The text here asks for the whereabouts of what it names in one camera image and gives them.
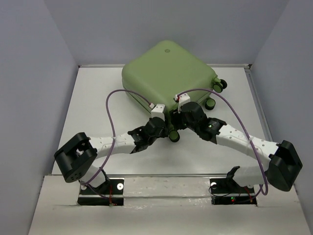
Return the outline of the green hard-shell suitcase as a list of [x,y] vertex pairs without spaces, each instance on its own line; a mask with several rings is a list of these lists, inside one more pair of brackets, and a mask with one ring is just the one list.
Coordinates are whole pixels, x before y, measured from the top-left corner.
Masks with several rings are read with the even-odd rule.
[[147,112],[151,108],[146,103],[165,105],[165,117],[169,129],[169,139],[179,141],[178,128],[172,114],[178,104],[174,96],[194,89],[188,95],[191,101],[204,105],[207,110],[215,107],[209,90],[221,93],[227,82],[219,79],[216,72],[205,62],[191,54],[179,44],[164,40],[126,64],[122,69],[122,85],[130,90],[129,96]]

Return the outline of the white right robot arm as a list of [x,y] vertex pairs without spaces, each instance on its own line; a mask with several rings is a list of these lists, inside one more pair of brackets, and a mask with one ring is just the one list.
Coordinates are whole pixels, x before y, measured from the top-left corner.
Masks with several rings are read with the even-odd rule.
[[265,182],[280,191],[290,191],[303,167],[291,142],[276,143],[247,137],[225,121],[208,117],[195,102],[171,111],[170,116],[176,129],[189,128],[204,141],[229,147],[257,161],[257,166],[235,166],[227,173],[225,186],[231,192]]

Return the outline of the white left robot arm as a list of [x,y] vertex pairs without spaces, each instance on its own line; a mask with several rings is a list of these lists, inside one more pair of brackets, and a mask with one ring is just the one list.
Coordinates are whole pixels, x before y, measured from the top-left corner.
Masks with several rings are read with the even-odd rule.
[[116,137],[88,137],[84,132],[74,135],[54,154],[55,161],[66,183],[80,182],[104,193],[110,179],[93,162],[114,154],[134,154],[146,150],[158,138],[168,136],[166,123],[159,117],[150,118],[146,125]]

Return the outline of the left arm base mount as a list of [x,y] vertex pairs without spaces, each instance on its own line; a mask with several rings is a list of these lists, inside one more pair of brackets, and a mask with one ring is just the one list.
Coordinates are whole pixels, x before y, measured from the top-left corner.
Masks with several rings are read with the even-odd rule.
[[124,178],[110,178],[98,188],[80,189],[77,204],[80,206],[123,206]]

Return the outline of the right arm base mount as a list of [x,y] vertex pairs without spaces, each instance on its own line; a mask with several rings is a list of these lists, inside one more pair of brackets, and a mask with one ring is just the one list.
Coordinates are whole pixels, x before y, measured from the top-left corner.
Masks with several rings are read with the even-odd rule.
[[227,178],[210,179],[208,192],[217,205],[257,205],[254,188],[241,187]]

